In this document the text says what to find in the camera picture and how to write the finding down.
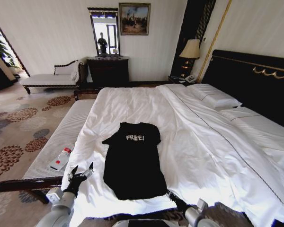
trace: wall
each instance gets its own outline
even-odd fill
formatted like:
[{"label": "wall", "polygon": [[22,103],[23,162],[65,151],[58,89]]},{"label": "wall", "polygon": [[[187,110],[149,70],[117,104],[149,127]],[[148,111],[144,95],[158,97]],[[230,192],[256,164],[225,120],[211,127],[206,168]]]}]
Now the wall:
[{"label": "wall", "polygon": [[[0,27],[31,75],[97,54],[87,7],[119,7],[127,0],[0,0]],[[131,81],[167,80],[187,0],[151,3],[148,36],[120,36]]]},{"label": "wall", "polygon": [[[193,73],[198,75],[229,0],[216,0]],[[212,48],[284,57],[284,0],[232,0]],[[206,72],[206,62],[201,77]]]},{"label": "wall", "polygon": [[14,77],[14,75],[11,73],[11,71],[9,70],[9,68],[5,65],[5,63],[2,61],[2,59],[0,58],[0,68],[2,69],[2,71],[4,72],[4,74],[9,78],[9,80],[15,80],[16,78]]}]

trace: bed bench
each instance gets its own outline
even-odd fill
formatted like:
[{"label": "bed bench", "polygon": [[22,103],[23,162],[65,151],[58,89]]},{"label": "bed bench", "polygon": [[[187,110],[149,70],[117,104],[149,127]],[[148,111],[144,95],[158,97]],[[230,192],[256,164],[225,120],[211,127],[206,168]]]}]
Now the bed bench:
[{"label": "bed bench", "polygon": [[48,203],[48,199],[40,189],[61,186],[65,170],[63,167],[60,171],[55,171],[48,165],[67,144],[75,144],[94,102],[93,99],[76,101],[28,168],[22,180],[0,182],[0,192],[24,190],[37,197],[42,203]]}]

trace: picture frame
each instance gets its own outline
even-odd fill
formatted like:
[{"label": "picture frame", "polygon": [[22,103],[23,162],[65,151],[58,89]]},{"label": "picture frame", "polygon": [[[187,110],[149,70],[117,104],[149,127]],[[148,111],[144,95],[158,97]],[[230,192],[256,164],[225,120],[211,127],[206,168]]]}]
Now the picture frame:
[{"label": "picture frame", "polygon": [[121,35],[148,35],[150,3],[119,3]]}]

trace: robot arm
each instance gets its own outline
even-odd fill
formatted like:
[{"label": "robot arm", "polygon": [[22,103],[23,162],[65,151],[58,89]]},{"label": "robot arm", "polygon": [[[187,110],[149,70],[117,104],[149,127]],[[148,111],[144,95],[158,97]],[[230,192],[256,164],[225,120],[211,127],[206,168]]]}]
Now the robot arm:
[{"label": "robot arm", "polygon": [[60,200],[53,200],[52,211],[45,215],[37,224],[36,227],[68,227],[71,221],[74,201],[77,198],[80,184],[89,178],[93,172],[93,163],[89,169],[81,174],[75,174],[78,169],[76,166],[70,174],[68,180],[70,184],[63,191],[63,196]]},{"label": "robot arm", "polygon": [[189,227],[219,227],[219,225],[210,219],[206,219],[203,215],[203,212],[208,208],[208,204],[202,199],[199,199],[195,209],[169,190],[167,193],[169,198],[176,203],[177,208],[183,212],[183,217],[189,222]]}]

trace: green plant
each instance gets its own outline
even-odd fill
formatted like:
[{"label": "green plant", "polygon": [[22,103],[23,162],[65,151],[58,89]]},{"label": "green plant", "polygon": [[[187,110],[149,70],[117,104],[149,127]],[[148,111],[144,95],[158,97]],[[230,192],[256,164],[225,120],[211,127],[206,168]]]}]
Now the green plant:
[{"label": "green plant", "polygon": [[[18,66],[15,65],[13,56],[11,56],[11,54],[8,53],[8,50],[5,46],[5,44],[1,40],[0,40],[0,57],[8,67],[13,66],[15,68],[18,68]],[[9,58],[9,62],[6,62],[4,60],[4,58],[6,58],[6,57]]]}]

